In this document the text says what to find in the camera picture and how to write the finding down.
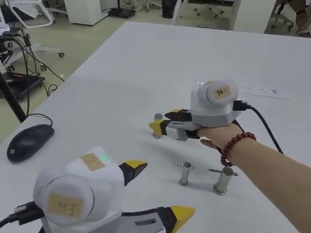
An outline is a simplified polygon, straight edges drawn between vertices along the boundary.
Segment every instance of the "electrical outlet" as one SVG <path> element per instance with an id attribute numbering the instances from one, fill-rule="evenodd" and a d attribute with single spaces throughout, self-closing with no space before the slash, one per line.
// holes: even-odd
<path id="1" fill-rule="evenodd" d="M 261 86 L 250 86 L 250 85 L 239 85 L 239 92 L 241 94 L 253 95 L 253 96 L 264 96 L 270 98 L 277 98 L 283 100 L 289 100 L 289 94 L 284 90 L 269 89 Z"/>

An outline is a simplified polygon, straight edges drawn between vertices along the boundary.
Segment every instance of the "human arm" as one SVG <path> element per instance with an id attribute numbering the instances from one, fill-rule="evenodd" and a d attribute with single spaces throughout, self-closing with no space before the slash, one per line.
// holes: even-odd
<path id="1" fill-rule="evenodd" d="M 203 128 L 201 142 L 224 148 L 242 133 L 236 125 Z M 311 168 L 250 138 L 236 143 L 228 155 L 252 183 L 282 212 L 300 233 L 311 232 Z"/>

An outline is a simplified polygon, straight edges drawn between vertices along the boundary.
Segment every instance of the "computer mouse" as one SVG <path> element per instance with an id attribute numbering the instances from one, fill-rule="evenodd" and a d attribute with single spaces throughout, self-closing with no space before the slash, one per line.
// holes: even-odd
<path id="1" fill-rule="evenodd" d="M 19 132 L 10 142 L 7 157 L 19 163 L 33 156 L 54 134 L 51 125 L 35 125 Z"/>

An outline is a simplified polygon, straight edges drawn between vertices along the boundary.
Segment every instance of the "red bead bracelet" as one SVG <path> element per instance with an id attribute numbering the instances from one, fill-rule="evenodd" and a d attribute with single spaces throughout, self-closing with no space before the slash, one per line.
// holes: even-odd
<path id="1" fill-rule="evenodd" d="M 222 165 L 224 166 L 233 166 L 234 164 L 232 164 L 231 162 L 227 161 L 228 159 L 228 153 L 229 151 L 233 148 L 233 146 L 238 142 L 241 141 L 243 138 L 251 138 L 253 140 L 256 141 L 256 137 L 253 133 L 247 132 L 247 133 L 242 133 L 242 134 L 238 134 L 235 137 L 233 137 L 231 139 L 231 141 L 229 141 L 227 143 L 227 145 L 225 146 L 225 148 L 222 150 L 222 156 L 220 158 L 220 162 L 222 163 Z"/>

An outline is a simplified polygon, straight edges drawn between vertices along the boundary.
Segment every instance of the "tiled floor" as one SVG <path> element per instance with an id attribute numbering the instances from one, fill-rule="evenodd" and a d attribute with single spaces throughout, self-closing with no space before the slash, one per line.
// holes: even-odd
<path id="1" fill-rule="evenodd" d="M 215 19 L 208 11 L 202 11 L 201 16 L 197 16 L 193 9 L 195 4 L 188 4 L 187 8 L 181 12 L 183 17 L 178 18 L 178 25 L 184 26 L 207 26 L 218 25 L 222 28 L 228 28 L 230 16 L 230 7 L 221 7 L 225 13 L 220 18 Z M 285 14 L 293 19 L 294 13 L 291 9 L 285 9 Z M 161 11 L 158 9 L 150 9 L 149 12 L 138 12 L 135 17 L 130 19 L 136 22 L 149 22 L 170 24 L 170 19 L 161 17 Z M 58 75 L 66 79 L 69 77 L 106 39 L 110 37 L 126 20 L 119 18 L 107 17 L 97 23 L 96 25 L 82 26 L 73 25 L 68 22 L 66 17 L 58 17 L 57 23 L 44 28 L 37 28 L 29 30 L 33 42 L 40 42 L 43 45 L 58 47 L 64 53 L 64 58 L 59 58 L 57 54 L 42 53 L 41 60 L 46 63 Z M 274 30 L 273 33 L 286 34 L 286 28 Z M 16 71 L 24 72 L 24 65 L 22 62 L 16 62 Z M 46 78 L 46 85 L 55 83 L 61 84 L 61 81 L 53 76 L 49 71 L 43 72 L 42 76 Z M 46 99 L 46 94 L 43 88 L 31 94 L 30 109 L 33 111 Z M 22 107 L 26 109 L 26 101 L 23 102 Z M 5 102 L 0 99 L 0 143 L 19 125 L 15 115 Z"/>

